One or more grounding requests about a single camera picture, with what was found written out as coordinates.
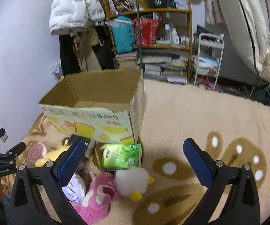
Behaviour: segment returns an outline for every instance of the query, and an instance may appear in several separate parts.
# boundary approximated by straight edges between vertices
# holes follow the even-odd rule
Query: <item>teal bag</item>
[[[109,21],[117,53],[131,52],[135,44],[135,32],[132,20],[118,16]]]

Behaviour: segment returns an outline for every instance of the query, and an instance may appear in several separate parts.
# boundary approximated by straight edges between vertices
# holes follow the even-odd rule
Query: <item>blue gripper pad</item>
[[[201,185],[209,188],[212,184],[212,171],[202,157],[203,151],[189,138],[184,141],[183,152]]]
[[[62,163],[60,166],[57,166],[56,164],[54,168],[54,175],[56,176],[56,181],[60,188],[69,184],[71,177],[77,169],[81,159],[84,157],[86,148],[85,141],[78,139],[77,143],[72,144],[69,149],[61,153],[62,156],[60,155],[56,160],[56,162],[59,161]]]

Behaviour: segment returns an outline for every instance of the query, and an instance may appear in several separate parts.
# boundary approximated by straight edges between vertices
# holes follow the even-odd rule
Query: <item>beige blanket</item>
[[[270,107],[190,85],[151,80],[144,83],[147,102],[140,132],[142,167],[155,178],[155,183],[140,202],[121,198],[111,204],[108,217],[96,224],[181,224],[206,190],[183,154],[183,142],[190,137],[214,160],[235,167],[251,165],[263,222],[270,215]],[[41,116],[24,141],[28,148],[37,142],[56,148],[65,137]],[[26,153],[19,157],[18,165],[26,162]],[[91,175],[95,176],[100,171],[92,166]],[[12,183],[13,176],[3,179],[8,193]],[[226,197],[224,194],[212,219],[218,217]]]

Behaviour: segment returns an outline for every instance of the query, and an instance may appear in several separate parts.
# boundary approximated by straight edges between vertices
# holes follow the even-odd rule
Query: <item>metal bolt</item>
[[[244,168],[245,168],[245,170],[250,170],[251,169],[251,167],[248,164],[245,164]]]
[[[47,167],[51,167],[53,164],[54,164],[53,161],[48,161],[45,165],[46,165]]]
[[[220,160],[216,161],[215,164],[218,166],[218,167],[222,167],[224,165],[224,163]]]
[[[25,165],[20,165],[18,169],[22,171],[23,169],[25,169]]]

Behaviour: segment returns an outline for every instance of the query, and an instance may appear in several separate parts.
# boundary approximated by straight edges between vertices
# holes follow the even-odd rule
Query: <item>green tissue package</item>
[[[141,167],[141,144],[105,144],[101,168],[104,171]]]

